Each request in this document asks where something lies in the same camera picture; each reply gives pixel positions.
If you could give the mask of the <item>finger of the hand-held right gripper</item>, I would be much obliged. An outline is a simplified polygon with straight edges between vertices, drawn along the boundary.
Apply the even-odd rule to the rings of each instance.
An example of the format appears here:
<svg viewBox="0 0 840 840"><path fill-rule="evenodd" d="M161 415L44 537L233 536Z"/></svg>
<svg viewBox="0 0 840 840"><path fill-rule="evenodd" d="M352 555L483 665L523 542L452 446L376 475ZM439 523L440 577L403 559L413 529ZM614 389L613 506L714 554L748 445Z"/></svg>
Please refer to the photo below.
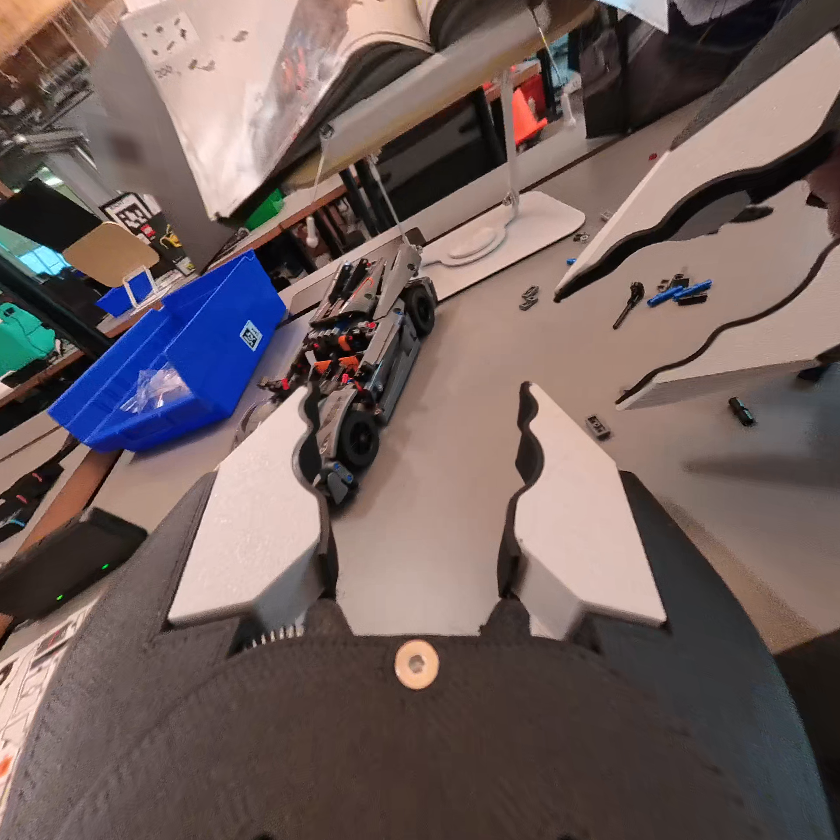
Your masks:
<svg viewBox="0 0 840 840"><path fill-rule="evenodd" d="M724 225L805 178L838 134L838 32L830 31L666 152L568 269L561 302L643 249Z"/></svg>
<svg viewBox="0 0 840 840"><path fill-rule="evenodd" d="M839 241L773 306L714 329L693 353L646 373L616 400L620 411L734 390L752 380L838 360Z"/></svg>

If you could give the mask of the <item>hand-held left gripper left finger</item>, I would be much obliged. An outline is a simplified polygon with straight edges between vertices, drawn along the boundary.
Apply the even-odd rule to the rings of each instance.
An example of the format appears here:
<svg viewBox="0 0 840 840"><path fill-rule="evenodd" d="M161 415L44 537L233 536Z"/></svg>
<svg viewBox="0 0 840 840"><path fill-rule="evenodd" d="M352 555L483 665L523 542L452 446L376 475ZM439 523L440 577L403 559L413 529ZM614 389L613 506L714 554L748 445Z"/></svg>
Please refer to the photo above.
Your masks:
<svg viewBox="0 0 840 840"><path fill-rule="evenodd" d="M325 496L319 392L298 388L216 468L167 621L243 618L264 634L302 624L334 597L337 550Z"/></svg>

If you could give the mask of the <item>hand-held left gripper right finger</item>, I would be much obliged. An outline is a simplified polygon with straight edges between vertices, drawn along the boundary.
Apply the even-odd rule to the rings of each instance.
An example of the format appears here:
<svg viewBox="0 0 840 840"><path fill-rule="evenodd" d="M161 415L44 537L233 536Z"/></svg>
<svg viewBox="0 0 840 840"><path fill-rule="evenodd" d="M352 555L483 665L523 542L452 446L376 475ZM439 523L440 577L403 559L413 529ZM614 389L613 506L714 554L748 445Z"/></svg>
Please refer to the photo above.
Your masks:
<svg viewBox="0 0 840 840"><path fill-rule="evenodd" d="M497 559L531 631L570 639L588 616L660 629L667 615L614 460L535 383L519 389L516 470Z"/></svg>

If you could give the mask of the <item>black lego axle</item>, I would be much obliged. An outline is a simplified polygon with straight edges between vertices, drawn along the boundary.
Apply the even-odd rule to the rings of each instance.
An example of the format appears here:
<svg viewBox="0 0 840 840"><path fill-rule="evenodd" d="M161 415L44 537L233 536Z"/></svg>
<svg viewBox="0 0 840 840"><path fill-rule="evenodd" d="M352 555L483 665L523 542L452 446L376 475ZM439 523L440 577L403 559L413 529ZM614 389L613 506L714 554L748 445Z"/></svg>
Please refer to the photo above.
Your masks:
<svg viewBox="0 0 840 840"><path fill-rule="evenodd" d="M635 309L636 306L639 305L645 299L645 287L644 284L640 281L634 281L631 283L629 288L629 297L626 301L624 308L621 310L620 314L614 321L612 325L613 330L618 330L623 325L624 321L628 317L629 313Z"/></svg>

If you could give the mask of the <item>lego instruction booklet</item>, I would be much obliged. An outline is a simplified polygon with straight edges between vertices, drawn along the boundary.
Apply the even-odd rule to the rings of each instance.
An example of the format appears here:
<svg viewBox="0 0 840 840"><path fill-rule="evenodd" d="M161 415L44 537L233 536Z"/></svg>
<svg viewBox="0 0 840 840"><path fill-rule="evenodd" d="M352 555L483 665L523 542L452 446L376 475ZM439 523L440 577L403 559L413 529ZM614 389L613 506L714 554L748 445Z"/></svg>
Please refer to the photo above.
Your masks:
<svg viewBox="0 0 840 840"><path fill-rule="evenodd" d="M206 215L231 218L321 126L475 23L471 2L156 2L120 24Z"/></svg>

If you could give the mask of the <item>blue plastic bin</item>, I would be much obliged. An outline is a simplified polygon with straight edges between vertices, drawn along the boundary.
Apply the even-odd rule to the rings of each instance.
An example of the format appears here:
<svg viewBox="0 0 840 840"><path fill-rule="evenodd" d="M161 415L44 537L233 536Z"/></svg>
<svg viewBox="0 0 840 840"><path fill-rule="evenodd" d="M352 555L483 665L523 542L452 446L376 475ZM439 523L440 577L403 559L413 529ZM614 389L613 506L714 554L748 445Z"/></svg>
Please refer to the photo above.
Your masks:
<svg viewBox="0 0 840 840"><path fill-rule="evenodd" d="M139 453L230 417L286 306L247 251L175 290L145 313L47 414L98 452ZM132 412L145 371L177 375L175 396Z"/></svg>

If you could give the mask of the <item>clear plastic bag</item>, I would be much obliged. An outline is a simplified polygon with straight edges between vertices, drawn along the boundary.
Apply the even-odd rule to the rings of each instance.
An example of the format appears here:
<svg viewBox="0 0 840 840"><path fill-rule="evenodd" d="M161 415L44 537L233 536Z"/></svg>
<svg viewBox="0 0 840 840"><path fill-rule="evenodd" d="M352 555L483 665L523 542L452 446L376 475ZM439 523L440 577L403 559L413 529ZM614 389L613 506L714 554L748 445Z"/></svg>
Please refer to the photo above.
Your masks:
<svg viewBox="0 0 840 840"><path fill-rule="evenodd" d="M193 395L192 390L170 363L159 369L142 369L133 392L120 406L129 414L145 414Z"/></svg>

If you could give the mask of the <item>black device with green lights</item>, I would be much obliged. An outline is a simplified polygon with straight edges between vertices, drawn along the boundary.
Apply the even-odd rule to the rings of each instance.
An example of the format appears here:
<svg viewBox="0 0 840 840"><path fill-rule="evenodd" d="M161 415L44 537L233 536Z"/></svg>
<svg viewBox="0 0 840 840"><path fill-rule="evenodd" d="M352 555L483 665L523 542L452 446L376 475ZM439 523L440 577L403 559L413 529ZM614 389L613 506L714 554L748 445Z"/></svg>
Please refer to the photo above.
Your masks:
<svg viewBox="0 0 840 840"><path fill-rule="evenodd" d="M1 614L36 620L129 560L148 532L90 507L15 555L1 570Z"/></svg>

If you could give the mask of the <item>orange cone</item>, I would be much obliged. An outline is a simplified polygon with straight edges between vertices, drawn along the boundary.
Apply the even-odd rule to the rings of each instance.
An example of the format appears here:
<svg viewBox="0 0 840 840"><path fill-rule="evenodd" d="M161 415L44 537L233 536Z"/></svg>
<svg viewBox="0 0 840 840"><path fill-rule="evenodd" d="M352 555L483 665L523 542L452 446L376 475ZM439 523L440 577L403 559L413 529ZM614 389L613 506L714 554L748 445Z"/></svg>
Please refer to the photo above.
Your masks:
<svg viewBox="0 0 840 840"><path fill-rule="evenodd" d="M537 142L548 126L546 118L539 118L531 100L526 98L521 87L513 90L511 97L513 138L517 150L524 150Z"/></svg>

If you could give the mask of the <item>small blue bin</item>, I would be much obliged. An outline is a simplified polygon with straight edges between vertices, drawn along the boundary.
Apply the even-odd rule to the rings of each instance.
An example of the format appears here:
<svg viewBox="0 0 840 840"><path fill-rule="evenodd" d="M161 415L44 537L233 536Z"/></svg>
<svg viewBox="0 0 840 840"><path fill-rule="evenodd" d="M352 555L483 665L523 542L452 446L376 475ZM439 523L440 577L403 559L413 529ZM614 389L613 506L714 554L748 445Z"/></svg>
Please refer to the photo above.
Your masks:
<svg viewBox="0 0 840 840"><path fill-rule="evenodd" d="M151 300L163 278L165 273L157 269L142 269L128 280L127 285L115 287L100 297L96 306L114 318L132 312Z"/></svg>

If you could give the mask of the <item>white printed sheet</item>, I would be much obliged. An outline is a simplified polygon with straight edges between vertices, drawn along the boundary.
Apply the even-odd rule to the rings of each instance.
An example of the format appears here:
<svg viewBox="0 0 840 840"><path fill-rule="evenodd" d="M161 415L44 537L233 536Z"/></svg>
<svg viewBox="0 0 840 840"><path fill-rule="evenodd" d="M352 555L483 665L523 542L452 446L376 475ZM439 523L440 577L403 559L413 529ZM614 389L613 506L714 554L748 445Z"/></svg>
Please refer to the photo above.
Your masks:
<svg viewBox="0 0 840 840"><path fill-rule="evenodd" d="M69 642L91 606L83 606L42 634L32 644L2 660L1 685L1 810L14 777L18 757L45 697L49 682Z"/></svg>

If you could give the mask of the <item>tan board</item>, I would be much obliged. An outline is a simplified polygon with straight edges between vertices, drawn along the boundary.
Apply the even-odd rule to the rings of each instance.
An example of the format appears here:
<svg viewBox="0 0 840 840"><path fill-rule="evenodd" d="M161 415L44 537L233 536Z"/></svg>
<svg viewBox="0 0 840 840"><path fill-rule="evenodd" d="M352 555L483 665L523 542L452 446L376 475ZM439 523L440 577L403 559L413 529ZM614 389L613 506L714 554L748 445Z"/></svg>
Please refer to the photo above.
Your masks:
<svg viewBox="0 0 840 840"><path fill-rule="evenodd" d="M109 288L117 288L155 266L160 257L144 237L105 222L60 252L75 269Z"/></svg>

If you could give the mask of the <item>green bin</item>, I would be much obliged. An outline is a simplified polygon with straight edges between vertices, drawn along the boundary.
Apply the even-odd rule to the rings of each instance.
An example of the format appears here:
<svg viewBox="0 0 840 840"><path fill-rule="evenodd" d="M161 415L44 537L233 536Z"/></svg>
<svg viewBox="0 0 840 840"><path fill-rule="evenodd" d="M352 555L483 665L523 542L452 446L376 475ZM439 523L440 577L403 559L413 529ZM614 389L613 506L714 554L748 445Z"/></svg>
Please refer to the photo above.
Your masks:
<svg viewBox="0 0 840 840"><path fill-rule="evenodd" d="M284 194L278 188L274 189L268 197L257 206L257 209L242 223L249 232L253 232L262 225L278 216L284 207Z"/></svg>

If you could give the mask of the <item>black and white tag sign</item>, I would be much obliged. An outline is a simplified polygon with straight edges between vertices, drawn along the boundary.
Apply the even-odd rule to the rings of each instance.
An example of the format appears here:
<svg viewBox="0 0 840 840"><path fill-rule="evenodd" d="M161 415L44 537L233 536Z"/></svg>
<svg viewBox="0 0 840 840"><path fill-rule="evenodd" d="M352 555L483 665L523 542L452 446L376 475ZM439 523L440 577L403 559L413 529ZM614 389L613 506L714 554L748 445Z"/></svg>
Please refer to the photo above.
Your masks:
<svg viewBox="0 0 840 840"><path fill-rule="evenodd" d="M161 207L152 196L122 192L100 204L99 209L105 218L121 225L134 236L142 236L149 242L157 236L153 219L159 216Z"/></svg>

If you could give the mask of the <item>black monitor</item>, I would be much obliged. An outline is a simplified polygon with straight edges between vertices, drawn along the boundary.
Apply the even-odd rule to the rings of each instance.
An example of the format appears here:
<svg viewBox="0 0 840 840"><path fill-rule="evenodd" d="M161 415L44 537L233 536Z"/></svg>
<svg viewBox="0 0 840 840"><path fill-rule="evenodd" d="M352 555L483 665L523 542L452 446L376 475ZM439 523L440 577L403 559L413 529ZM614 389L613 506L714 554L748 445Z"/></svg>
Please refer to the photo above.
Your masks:
<svg viewBox="0 0 840 840"><path fill-rule="evenodd" d="M37 178L1 203L2 227L57 253L101 224L100 217Z"/></svg>

